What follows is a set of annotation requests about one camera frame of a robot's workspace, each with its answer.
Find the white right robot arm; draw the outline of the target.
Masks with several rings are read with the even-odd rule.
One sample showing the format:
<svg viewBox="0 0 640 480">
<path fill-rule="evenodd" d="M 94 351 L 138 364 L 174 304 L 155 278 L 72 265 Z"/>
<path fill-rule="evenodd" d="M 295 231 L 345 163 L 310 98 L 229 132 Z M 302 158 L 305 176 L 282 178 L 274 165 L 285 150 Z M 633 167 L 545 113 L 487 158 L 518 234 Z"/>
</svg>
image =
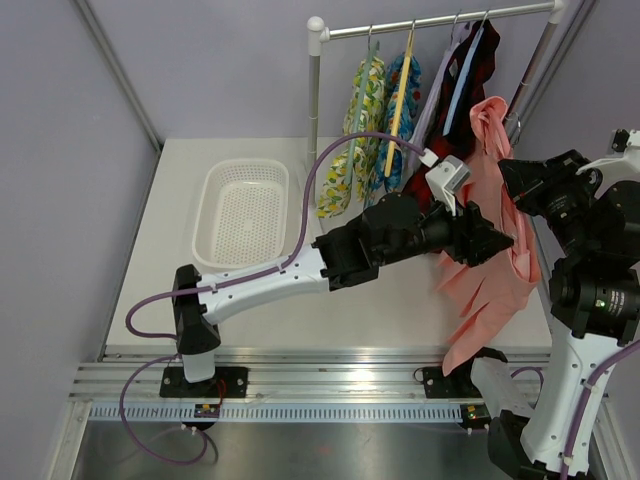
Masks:
<svg viewBox="0 0 640 480">
<path fill-rule="evenodd" d="M 573 150 L 499 164 L 515 206 L 544 218 L 563 251 L 549 281 L 555 327 L 537 403 L 526 402 L 498 358 L 477 358 L 453 374 L 460 393 L 481 393 L 490 460 L 513 479 L 589 477 L 606 385 L 639 348 L 639 185 L 623 176 L 603 188 L 606 165 Z"/>
</svg>

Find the pink skirt hanger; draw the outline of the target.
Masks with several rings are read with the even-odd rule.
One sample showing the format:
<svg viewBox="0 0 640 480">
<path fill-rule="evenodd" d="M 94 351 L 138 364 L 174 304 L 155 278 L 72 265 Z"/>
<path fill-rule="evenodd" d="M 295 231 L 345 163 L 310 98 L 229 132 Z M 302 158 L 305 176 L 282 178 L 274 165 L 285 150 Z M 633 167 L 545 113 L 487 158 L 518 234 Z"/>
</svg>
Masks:
<svg viewBox="0 0 640 480">
<path fill-rule="evenodd" d="M 477 126 L 482 128 L 483 143 L 505 153 L 514 150 L 522 133 L 522 121 L 517 112 L 508 113 L 508 105 L 501 98 L 491 97 L 477 109 Z"/>
</svg>

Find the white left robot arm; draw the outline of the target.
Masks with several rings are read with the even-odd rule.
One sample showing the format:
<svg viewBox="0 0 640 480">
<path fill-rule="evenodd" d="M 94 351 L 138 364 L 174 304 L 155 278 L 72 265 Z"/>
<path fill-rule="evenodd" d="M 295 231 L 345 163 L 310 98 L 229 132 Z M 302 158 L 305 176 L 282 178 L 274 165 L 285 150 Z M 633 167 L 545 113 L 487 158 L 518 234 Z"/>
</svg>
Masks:
<svg viewBox="0 0 640 480">
<path fill-rule="evenodd" d="M 445 251 L 456 262 L 476 267 L 513 244 L 474 202 L 456 203 L 449 211 L 435 201 L 423 213 L 414 198 L 392 193 L 281 265 L 259 265 L 229 276 L 204 275 L 184 265 L 174 276 L 172 302 L 181 383 L 195 397 L 213 392 L 218 326 L 246 310 L 290 296 L 355 287 L 377 279 L 383 266 L 427 253 Z"/>
</svg>

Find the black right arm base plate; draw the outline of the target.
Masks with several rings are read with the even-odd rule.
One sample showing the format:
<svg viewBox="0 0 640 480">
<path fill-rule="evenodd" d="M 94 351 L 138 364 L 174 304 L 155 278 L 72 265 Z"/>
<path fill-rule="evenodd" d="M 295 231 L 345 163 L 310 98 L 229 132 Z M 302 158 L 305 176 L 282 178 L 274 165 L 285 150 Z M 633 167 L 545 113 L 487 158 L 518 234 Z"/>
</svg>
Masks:
<svg viewBox="0 0 640 480">
<path fill-rule="evenodd" d="M 423 367 L 414 377 L 423 386 L 428 399 L 479 399 L 478 388 L 471 381 L 471 367 L 460 366 L 445 376 L 439 366 Z"/>
</svg>

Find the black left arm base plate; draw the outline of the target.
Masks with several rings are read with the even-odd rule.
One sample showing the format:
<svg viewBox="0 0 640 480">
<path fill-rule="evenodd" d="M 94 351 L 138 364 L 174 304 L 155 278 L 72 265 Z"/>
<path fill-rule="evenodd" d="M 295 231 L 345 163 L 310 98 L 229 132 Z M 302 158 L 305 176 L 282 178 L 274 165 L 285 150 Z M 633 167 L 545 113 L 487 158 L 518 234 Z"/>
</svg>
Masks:
<svg viewBox="0 0 640 480">
<path fill-rule="evenodd" d="M 161 398 L 219 398 L 243 399 L 246 397 L 249 369 L 222 366 L 216 369 L 212 379 L 195 383 L 187 381 L 183 367 L 166 367 L 160 384 Z"/>
</svg>

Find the pink pleated skirt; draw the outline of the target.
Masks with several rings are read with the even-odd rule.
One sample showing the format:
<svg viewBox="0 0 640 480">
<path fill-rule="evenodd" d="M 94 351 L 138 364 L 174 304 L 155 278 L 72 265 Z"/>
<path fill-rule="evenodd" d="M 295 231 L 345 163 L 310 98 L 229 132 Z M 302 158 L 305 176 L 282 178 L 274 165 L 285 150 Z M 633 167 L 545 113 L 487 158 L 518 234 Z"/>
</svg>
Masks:
<svg viewBox="0 0 640 480">
<path fill-rule="evenodd" d="M 455 303 L 462 319 L 449 338 L 450 347 L 442 363 L 447 376 L 471 359 L 523 310 L 541 279 L 534 232 L 527 216 L 507 194 L 498 162 L 513 157 L 503 120 L 508 105 L 498 96 L 489 97 L 469 113 L 475 136 L 473 153 L 467 158 L 471 176 L 457 198 L 472 201 L 484 218 L 514 240 L 514 245 L 485 263 L 468 267 L 443 253 L 439 258 L 438 289 Z"/>
</svg>

